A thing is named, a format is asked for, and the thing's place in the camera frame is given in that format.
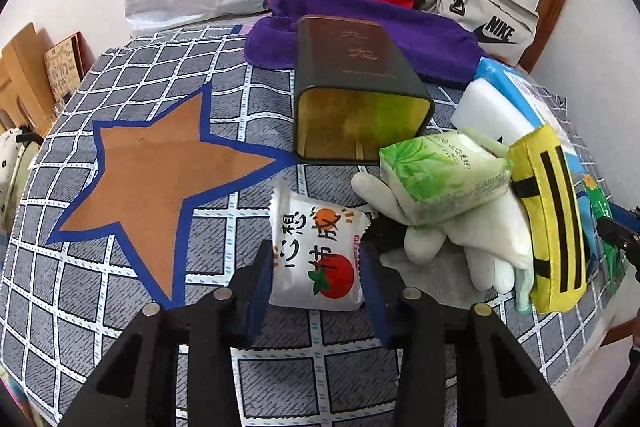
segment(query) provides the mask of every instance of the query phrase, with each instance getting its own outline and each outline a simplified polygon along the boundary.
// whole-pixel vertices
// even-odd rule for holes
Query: tissue pack
[[[412,223],[430,225],[503,195],[511,163],[451,131],[381,149],[380,173]]]

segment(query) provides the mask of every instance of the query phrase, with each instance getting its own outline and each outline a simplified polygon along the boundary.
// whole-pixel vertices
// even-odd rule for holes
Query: white glove
[[[469,273],[477,289],[491,286],[487,286],[488,280],[494,281],[498,293],[507,293],[515,285],[516,309],[529,311],[534,282],[529,218],[511,189],[440,225],[452,242],[465,247]],[[500,263],[492,266],[491,259],[486,258],[489,254]]]
[[[367,201],[372,208],[375,208],[381,214],[398,223],[408,225],[409,228],[404,236],[404,251],[407,257],[416,264],[428,263],[433,259],[447,237],[447,230],[455,234],[455,229],[457,228],[455,225],[451,227],[445,226],[449,221],[439,223],[437,227],[415,226],[402,211],[391,189],[371,174],[358,172],[351,179],[351,187],[353,191],[363,200]],[[466,220],[463,220],[462,223],[470,226],[474,222],[470,220],[469,223],[467,223]],[[496,259],[491,253],[478,250],[478,248],[476,248],[476,251],[474,251],[472,255],[467,253],[466,259],[471,279],[477,289],[486,290],[494,286],[499,293],[506,293],[513,288],[514,273],[513,267],[511,267],[509,263],[500,261],[500,259]]]

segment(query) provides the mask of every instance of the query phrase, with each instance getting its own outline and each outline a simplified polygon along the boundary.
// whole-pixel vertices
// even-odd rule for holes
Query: tomato illustration
[[[340,299],[353,287],[355,272],[351,261],[339,253],[328,253],[320,261],[310,261],[315,270],[308,272],[314,281],[314,295],[321,293],[330,299]]]

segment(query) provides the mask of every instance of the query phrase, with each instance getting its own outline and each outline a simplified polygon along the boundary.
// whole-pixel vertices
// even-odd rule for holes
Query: gray checkered mat
[[[232,32],[191,27],[107,51],[38,155],[2,273],[0,360],[54,425],[120,331],[150,299],[113,236],[46,245],[62,210],[96,172],[92,121],[150,120],[211,81],[212,133],[291,148],[292,71],[253,69],[244,61],[244,37]],[[450,128],[461,93],[428,87],[436,102],[429,132]],[[562,115],[560,102],[556,109]],[[566,110],[561,120],[566,120]],[[572,137],[579,140],[573,131]],[[581,158],[596,174],[584,144],[578,145]],[[300,165],[280,176],[313,198],[359,207],[364,202],[350,186],[357,171]],[[265,181],[194,211],[187,303],[228,283],[236,267],[250,263],[256,238],[270,236],[270,192],[270,182]],[[547,380],[554,382],[576,359],[611,295],[601,270],[580,304],[565,314],[520,315],[513,295],[494,295],[489,304]],[[454,355],[449,354],[447,421],[454,425],[456,376]],[[401,355],[380,347],[364,310],[271,307],[255,346],[232,352],[242,422],[390,425]],[[187,425],[186,371],[184,349],[178,361],[178,427]]]

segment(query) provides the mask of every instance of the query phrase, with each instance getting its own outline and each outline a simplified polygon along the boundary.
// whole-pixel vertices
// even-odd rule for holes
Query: screw head
[[[407,286],[407,288],[402,290],[402,297],[410,301],[417,301],[420,297],[422,297],[422,292],[418,290],[418,288]]]
[[[213,292],[213,296],[219,301],[226,301],[231,298],[231,295],[234,293],[231,291],[231,288],[227,288],[226,286],[222,286],[222,288],[217,288]]]
[[[489,304],[478,302],[478,304],[474,305],[474,312],[476,312],[476,315],[480,315],[481,317],[488,317],[494,311],[491,309],[491,306],[489,306]]]
[[[149,302],[142,308],[142,314],[146,317],[153,317],[160,312],[160,304],[157,302]]]

